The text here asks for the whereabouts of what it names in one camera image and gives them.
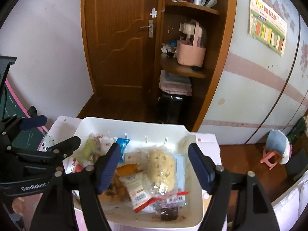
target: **light blue package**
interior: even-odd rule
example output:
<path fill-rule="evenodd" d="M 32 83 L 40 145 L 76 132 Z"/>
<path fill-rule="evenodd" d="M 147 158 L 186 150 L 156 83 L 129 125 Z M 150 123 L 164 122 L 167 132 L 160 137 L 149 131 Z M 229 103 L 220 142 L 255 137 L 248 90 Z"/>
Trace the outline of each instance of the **light blue package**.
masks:
<path fill-rule="evenodd" d="M 186 157 L 185 155 L 176 154 L 173 155 L 176 163 L 176 176 L 178 191 L 185 191 L 185 169 L 186 169 Z"/>
<path fill-rule="evenodd" d="M 125 150 L 126 146 L 129 143 L 129 139 L 118 138 L 116 140 L 116 143 L 118 143 L 121 147 L 121 158 L 120 158 L 119 162 L 124 162 L 123 154 L 124 154 L 124 150 Z"/>

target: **stool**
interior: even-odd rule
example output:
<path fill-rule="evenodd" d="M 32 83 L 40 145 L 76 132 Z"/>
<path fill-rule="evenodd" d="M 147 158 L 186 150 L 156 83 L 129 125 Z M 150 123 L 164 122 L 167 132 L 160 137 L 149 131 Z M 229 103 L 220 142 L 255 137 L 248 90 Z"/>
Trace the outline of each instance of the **stool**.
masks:
<path fill-rule="evenodd" d="M 272 164 L 269 162 L 269 159 L 272 158 L 274 155 L 278 155 L 279 158 L 278 160 Z M 266 165 L 269 166 L 269 169 L 272 170 L 273 167 L 276 166 L 276 164 L 282 159 L 280 153 L 276 150 L 272 150 L 272 151 L 269 151 L 268 153 L 266 153 L 266 146 L 263 147 L 263 157 L 261 159 L 261 163 L 265 163 Z"/>

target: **pink storage caddy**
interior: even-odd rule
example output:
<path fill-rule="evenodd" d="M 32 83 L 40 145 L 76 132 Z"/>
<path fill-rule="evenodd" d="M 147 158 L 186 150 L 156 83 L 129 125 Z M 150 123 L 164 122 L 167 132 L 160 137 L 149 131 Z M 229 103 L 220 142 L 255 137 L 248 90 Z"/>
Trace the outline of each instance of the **pink storage caddy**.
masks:
<path fill-rule="evenodd" d="M 188 45 L 189 39 L 177 41 L 177 62 L 186 66 L 198 66 L 202 67 L 203 59 L 205 55 L 205 48 L 197 46 L 199 36 L 199 23 L 196 22 L 195 34 L 193 39 L 193 45 Z"/>

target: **chalkboard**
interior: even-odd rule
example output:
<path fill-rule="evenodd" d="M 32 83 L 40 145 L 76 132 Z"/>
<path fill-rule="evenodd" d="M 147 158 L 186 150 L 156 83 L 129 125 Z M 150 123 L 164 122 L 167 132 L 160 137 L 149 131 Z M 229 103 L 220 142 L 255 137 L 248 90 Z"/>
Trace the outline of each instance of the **chalkboard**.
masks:
<path fill-rule="evenodd" d="M 21 117 L 23 116 L 29 117 L 27 111 L 21 105 L 20 101 L 13 92 L 9 82 L 6 81 L 5 83 L 6 83 L 5 87 L 7 89 L 7 104 L 5 108 L 4 118 L 15 114 Z M 3 91 L 0 104 L 1 119 L 3 114 L 4 102 L 5 102 L 5 93 Z M 37 150 L 45 135 L 46 133 L 42 128 L 33 128 L 31 130 L 21 131 L 18 137 L 13 141 L 12 145 L 14 147 L 25 148 L 29 150 Z"/>

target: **black trash bin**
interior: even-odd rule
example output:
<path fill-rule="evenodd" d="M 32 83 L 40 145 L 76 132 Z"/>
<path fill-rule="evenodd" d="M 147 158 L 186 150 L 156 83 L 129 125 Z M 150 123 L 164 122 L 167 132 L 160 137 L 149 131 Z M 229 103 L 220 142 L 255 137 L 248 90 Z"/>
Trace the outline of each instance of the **black trash bin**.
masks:
<path fill-rule="evenodd" d="M 187 100 L 188 96 L 172 95 L 161 91 L 157 102 L 157 123 L 179 124 L 179 117 Z"/>

